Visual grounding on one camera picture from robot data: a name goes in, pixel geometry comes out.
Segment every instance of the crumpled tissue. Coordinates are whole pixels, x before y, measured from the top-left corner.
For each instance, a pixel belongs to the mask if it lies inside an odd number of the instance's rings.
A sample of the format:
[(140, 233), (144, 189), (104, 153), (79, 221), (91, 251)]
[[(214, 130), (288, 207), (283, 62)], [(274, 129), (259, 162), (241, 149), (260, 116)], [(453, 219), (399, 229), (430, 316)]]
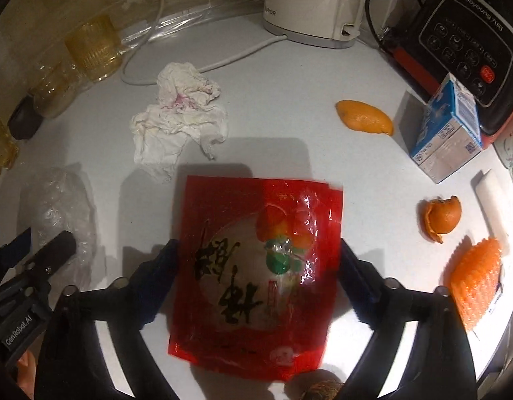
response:
[(190, 63), (170, 63), (157, 78), (159, 102), (136, 114), (130, 124), (135, 135), (135, 164), (159, 182), (169, 181), (190, 136), (209, 159), (215, 143), (227, 138), (227, 113), (213, 103), (220, 95), (214, 81)]

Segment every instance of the white power cord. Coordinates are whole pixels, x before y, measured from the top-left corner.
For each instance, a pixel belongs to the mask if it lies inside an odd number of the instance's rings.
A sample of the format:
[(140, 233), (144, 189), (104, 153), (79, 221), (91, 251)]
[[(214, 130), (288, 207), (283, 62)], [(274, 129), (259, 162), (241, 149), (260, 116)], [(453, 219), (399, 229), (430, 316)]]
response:
[[(149, 41), (151, 36), (155, 33), (155, 30), (156, 30), (157, 26), (159, 25), (160, 18), (162, 16), (162, 12), (164, 11), (164, 5), (165, 5), (164, 0), (159, 0), (159, 1), (160, 1), (159, 2), (159, 10), (157, 11), (157, 16), (155, 17), (155, 20), (153, 21), (151, 27), (149, 28), (149, 31), (136, 44), (136, 46), (129, 52), (128, 57), (123, 62), (120, 76), (121, 76), (121, 80), (123, 82), (125, 82), (125, 84), (129, 84), (131, 86), (153, 86), (153, 85), (156, 84), (156, 79), (155, 80), (135, 80), (135, 79), (132, 79), (132, 78), (130, 78), (125, 73), (125, 71), (127, 69), (127, 65), (131, 61), (131, 59), (136, 55), (138, 50)], [(286, 40), (286, 39), (287, 39), (286, 36), (277, 36), (277, 37), (265, 40), (263, 42), (260, 42), (260, 44), (257, 44), (257, 45), (255, 45), (255, 46), (253, 46), (251, 48), (248, 48), (248, 49), (242, 51), (241, 53), (236, 54), (236, 55), (234, 55), (232, 57), (228, 57), (228, 58), (226, 58), (224, 60), (221, 60), (221, 61), (219, 61), (217, 63), (209, 64), (208, 66), (204, 66), (204, 68), (198, 69), (198, 71), (201, 72), (201, 73), (205, 73), (205, 72), (210, 72), (210, 71), (212, 71), (214, 69), (222, 68), (223, 66), (227, 66), (228, 64), (237, 62), (238, 60), (241, 60), (242, 58), (245, 58), (248, 55), (254, 54), (257, 51), (259, 51), (260, 49), (263, 49), (263, 48), (265, 48), (265, 47), (267, 47), (267, 46), (269, 46), (271, 44), (274, 44), (276, 42), (280, 42), (280, 41)]]

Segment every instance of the white countertop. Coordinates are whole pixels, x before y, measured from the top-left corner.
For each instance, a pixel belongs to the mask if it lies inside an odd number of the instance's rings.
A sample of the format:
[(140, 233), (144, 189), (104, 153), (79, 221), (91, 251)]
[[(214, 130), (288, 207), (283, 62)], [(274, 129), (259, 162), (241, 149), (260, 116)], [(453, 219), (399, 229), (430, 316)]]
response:
[[(151, 78), (170, 61), (200, 67), (269, 37), (260, 16), (205, 24), (148, 45), (128, 71), (137, 78)], [(133, 163), (129, 121), (155, 102), (157, 87), (132, 87), (112, 76), (81, 94), (60, 117), (44, 122), (22, 147), (16, 165), (0, 182), (0, 246), (18, 232), (21, 185), (42, 167), (66, 166), (79, 171), (85, 181), (96, 209), (98, 252), (93, 277), (100, 285), (132, 274), (140, 262), (153, 258), (170, 237), (177, 236), (188, 174), (316, 179), (343, 186), (342, 236), (360, 259), (407, 288), (431, 292), (440, 284), (458, 243), (466, 236), (477, 243), (489, 234), (473, 190), (481, 172), (495, 171), (513, 209), (510, 177), (493, 148), (439, 185), (417, 168), (403, 142), (416, 134), (403, 130), (401, 136), (399, 129), (411, 121), (417, 124), (421, 108), (409, 93), (412, 89), (374, 49), (360, 43), (334, 50), (280, 42), (209, 76), (222, 88), (219, 101), (229, 114), (229, 138), (217, 145), (217, 161), (208, 161), (189, 141), (174, 181), (154, 183)], [(384, 110), (396, 118), (397, 134), (391, 138), (349, 130), (334, 108), (343, 99)], [(420, 232), (418, 203), (452, 195), (461, 200), (462, 219), (444, 236), (443, 245), (435, 244)], [(503, 295), (493, 314), (469, 335), (478, 376), (492, 358), (513, 310), (513, 242), (511, 247), (512, 255), (505, 259), (509, 269)], [(170, 293), (164, 311), (168, 315), (172, 299)], [(116, 387), (130, 393), (115, 364), (106, 327), (100, 323), (98, 328)], [(414, 329), (409, 323), (384, 392), (397, 387)], [(370, 334), (340, 293), (322, 368), (344, 380)], [(181, 399), (260, 400), (271, 396), (268, 390), (276, 398), (288, 398), (281, 383), (269, 387), (269, 383), (191, 369), (167, 355), (168, 336), (162, 312), (143, 330), (154, 359)]]

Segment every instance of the red food package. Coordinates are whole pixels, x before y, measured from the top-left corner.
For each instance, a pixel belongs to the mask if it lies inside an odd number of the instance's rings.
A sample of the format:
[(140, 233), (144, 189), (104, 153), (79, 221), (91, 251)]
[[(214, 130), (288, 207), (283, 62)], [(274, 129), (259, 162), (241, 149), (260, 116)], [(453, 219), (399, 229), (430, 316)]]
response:
[(342, 203), (325, 183), (189, 176), (168, 352), (251, 379), (317, 369)]

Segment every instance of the tiled wall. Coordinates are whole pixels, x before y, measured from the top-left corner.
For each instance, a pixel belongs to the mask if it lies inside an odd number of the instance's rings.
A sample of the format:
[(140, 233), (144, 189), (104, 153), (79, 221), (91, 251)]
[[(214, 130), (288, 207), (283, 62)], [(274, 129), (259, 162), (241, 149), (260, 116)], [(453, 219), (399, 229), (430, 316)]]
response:
[[(232, 0), (166, 0), (164, 15)], [(34, 82), (35, 68), (64, 56), (64, 37), (83, 22), (108, 13), (116, 29), (151, 21), (157, 0), (11, 0), (0, 16), (0, 116), (7, 120)]]

